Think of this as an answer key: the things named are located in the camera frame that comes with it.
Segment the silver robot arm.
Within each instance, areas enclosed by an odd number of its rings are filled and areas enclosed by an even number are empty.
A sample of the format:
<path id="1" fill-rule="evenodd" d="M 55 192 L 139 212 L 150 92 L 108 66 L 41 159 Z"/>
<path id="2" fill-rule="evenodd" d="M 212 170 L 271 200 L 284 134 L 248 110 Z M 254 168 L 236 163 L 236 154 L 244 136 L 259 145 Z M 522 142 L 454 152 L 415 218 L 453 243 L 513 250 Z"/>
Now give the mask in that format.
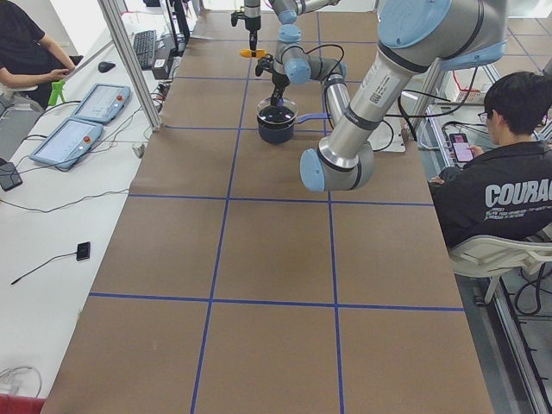
<path id="1" fill-rule="evenodd" d="M 274 0 L 269 4 L 282 24 L 294 23 L 303 14 L 311 13 L 326 6 L 336 6 L 340 0 Z M 248 31 L 249 51 L 257 55 L 258 32 L 261 29 L 261 1 L 245 0 L 243 5 L 230 16 L 232 27 L 244 21 Z"/>
<path id="2" fill-rule="evenodd" d="M 313 60 L 299 47 L 299 16 L 325 1 L 273 1 L 281 22 L 275 64 L 295 85 L 309 79 L 337 89 L 330 105 L 334 128 L 317 148 L 303 152 L 300 176 L 310 191 L 350 191 L 371 177 L 374 157 L 368 139 L 411 78 L 434 62 L 445 70 L 487 65 L 505 51 L 506 1 L 387 1 L 379 12 L 378 49 L 359 90 L 348 95 L 342 69 Z"/>

